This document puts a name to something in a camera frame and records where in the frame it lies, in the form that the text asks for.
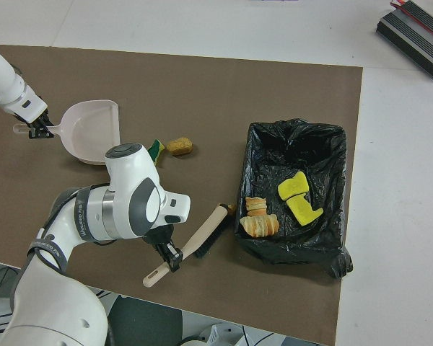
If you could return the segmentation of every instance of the black garbage bag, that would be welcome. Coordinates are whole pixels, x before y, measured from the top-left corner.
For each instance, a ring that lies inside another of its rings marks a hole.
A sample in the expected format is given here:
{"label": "black garbage bag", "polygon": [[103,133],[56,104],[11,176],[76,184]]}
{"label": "black garbage bag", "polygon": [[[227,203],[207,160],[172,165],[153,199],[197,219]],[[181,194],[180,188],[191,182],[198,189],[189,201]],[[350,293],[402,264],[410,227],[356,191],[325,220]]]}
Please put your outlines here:
{"label": "black garbage bag", "polygon": [[[248,253],[271,264],[318,263],[333,278],[353,270],[343,244],[346,134],[337,125],[310,124],[301,119],[253,123],[249,127],[242,169],[235,236]],[[323,214],[300,226],[277,187],[298,171],[307,177],[305,196]],[[247,215],[245,197],[266,198],[268,214],[276,214],[279,232],[252,238],[240,225]]]}

